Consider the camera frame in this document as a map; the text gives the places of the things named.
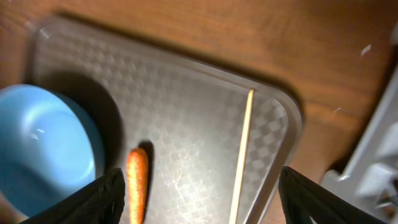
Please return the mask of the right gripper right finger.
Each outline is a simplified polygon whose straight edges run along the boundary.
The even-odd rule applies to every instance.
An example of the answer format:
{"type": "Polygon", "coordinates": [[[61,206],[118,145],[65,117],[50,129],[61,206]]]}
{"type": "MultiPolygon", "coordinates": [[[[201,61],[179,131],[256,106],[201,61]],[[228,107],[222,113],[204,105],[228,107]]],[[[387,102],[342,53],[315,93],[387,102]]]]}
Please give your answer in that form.
{"type": "Polygon", "coordinates": [[[278,188],[287,224],[384,223],[289,166],[282,168],[278,188]]]}

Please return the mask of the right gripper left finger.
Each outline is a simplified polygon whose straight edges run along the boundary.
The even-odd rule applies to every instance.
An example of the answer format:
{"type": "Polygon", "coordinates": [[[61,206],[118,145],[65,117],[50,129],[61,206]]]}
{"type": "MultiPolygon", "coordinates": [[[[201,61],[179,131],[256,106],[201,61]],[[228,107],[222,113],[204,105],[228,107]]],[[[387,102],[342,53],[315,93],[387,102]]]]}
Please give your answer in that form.
{"type": "Polygon", "coordinates": [[[100,178],[23,224],[118,224],[124,208],[125,181],[120,168],[100,178]]]}

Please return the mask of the orange carrot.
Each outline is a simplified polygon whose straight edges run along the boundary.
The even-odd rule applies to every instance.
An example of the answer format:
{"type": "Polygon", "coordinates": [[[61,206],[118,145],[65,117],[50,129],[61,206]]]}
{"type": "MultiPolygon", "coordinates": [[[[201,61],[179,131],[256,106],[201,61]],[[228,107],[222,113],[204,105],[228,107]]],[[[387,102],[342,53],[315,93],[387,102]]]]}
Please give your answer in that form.
{"type": "Polygon", "coordinates": [[[149,162],[146,151],[137,147],[127,157],[127,191],[129,196],[129,221],[142,224],[144,221],[149,162]]]}

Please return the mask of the wooden chopstick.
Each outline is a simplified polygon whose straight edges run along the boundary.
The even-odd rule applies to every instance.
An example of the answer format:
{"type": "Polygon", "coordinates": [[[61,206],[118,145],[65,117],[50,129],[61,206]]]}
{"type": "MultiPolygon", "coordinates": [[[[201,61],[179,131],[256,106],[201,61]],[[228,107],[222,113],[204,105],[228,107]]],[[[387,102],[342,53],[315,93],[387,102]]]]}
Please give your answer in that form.
{"type": "Polygon", "coordinates": [[[248,92],[248,98],[246,101],[241,142],[240,142],[238,161],[236,167],[236,177],[234,180],[234,187],[233,187],[233,197],[231,201],[231,210],[229,214],[229,224],[236,224],[238,216],[239,199],[241,195],[241,187],[243,184],[243,175],[244,175],[244,167],[246,162],[246,153],[248,148],[248,139],[249,139],[250,125],[251,125],[254,94],[255,90],[250,90],[248,92]]]}

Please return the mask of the dark blue plate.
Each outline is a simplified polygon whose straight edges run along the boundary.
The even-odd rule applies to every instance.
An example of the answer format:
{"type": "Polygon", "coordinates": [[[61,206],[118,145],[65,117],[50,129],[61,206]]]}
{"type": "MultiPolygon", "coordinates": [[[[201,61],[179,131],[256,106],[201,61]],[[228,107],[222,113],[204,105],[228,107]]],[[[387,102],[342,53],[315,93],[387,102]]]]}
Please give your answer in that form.
{"type": "Polygon", "coordinates": [[[1,193],[33,217],[104,174],[95,122],[71,98],[33,85],[1,90],[1,193]]]}

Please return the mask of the grey dishwasher rack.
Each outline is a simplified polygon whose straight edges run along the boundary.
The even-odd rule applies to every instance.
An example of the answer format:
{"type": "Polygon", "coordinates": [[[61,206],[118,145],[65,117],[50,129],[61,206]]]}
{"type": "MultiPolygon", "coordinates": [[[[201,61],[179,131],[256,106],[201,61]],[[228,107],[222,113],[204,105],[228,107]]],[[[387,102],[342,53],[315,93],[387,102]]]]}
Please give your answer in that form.
{"type": "Polygon", "coordinates": [[[360,210],[397,223],[397,29],[394,70],[344,171],[325,173],[321,186],[360,210]]]}

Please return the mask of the brown serving tray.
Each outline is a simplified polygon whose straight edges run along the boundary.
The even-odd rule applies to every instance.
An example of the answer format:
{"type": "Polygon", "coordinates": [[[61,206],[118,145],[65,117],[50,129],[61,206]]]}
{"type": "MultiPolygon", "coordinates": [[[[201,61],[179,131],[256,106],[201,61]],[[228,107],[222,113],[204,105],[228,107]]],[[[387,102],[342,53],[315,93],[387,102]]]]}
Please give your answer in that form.
{"type": "Polygon", "coordinates": [[[303,128],[297,102],[274,85],[66,17],[32,34],[28,77],[87,110],[108,167],[147,150],[146,223],[228,223],[250,91],[236,221],[262,222],[303,128]]]}

